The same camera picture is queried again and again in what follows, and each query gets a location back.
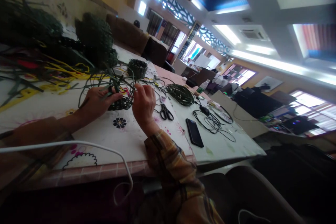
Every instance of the green woven basket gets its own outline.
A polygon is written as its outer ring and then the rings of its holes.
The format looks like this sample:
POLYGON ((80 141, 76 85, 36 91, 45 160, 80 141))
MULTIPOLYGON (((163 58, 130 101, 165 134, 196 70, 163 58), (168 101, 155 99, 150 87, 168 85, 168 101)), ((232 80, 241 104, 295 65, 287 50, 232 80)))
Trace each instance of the green woven basket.
POLYGON ((131 59, 128 63, 127 73, 135 80, 143 79, 146 75, 147 63, 138 59, 131 59))

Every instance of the brown leather sofa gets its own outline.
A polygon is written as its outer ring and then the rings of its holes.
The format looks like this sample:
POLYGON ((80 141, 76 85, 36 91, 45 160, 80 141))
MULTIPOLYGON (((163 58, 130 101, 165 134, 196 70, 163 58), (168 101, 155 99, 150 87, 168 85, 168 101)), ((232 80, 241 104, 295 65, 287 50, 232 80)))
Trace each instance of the brown leather sofa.
POLYGON ((107 14, 106 22, 111 27, 112 37, 117 46, 141 56, 159 67, 175 72, 174 68, 166 61, 168 52, 163 45, 124 19, 107 14))

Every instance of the air conditioner vent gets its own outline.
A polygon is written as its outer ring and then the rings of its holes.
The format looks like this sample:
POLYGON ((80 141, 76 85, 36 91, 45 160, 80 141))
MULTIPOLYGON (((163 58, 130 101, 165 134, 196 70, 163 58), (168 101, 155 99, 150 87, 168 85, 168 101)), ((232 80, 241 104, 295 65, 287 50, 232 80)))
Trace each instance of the air conditioner vent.
POLYGON ((259 30, 241 30, 241 33, 248 39, 254 40, 267 40, 267 37, 263 35, 259 30))

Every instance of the person's right hand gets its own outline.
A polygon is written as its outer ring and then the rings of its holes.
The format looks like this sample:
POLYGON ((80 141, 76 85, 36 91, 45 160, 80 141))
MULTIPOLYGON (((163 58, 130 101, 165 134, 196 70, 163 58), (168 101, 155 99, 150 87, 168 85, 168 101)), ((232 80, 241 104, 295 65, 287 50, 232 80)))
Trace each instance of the person's right hand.
POLYGON ((134 100, 132 111, 141 129, 149 137, 156 133, 160 128, 153 119, 153 111, 156 105, 155 91, 149 85, 134 85, 134 100))

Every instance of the pink table edge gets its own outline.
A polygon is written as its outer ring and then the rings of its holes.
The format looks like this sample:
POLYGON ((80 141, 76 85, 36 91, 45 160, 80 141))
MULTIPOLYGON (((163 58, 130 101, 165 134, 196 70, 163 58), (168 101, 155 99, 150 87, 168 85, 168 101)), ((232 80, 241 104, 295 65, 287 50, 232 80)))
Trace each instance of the pink table edge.
MULTIPOLYGON (((166 77, 179 85, 186 84, 181 76, 169 72, 156 65, 155 68, 158 76, 166 77)), ((170 81, 165 80, 165 83, 167 85, 170 83, 170 81)), ((196 91, 197 88, 198 87, 188 87, 191 92, 196 91)), ((207 100, 210 100, 210 98, 205 93, 202 94, 202 96, 207 100)), ((196 158, 194 154, 189 155, 186 158, 189 162, 196 164, 196 158)), ((127 162, 127 166, 132 175, 148 177, 155 176, 151 168, 148 166, 148 162, 146 160, 127 162)), ((75 184, 112 179, 126 175, 127 172, 124 163, 70 168, 66 170, 53 170, 41 180, 23 187, 22 190, 39 190, 52 187, 70 186, 75 184)))

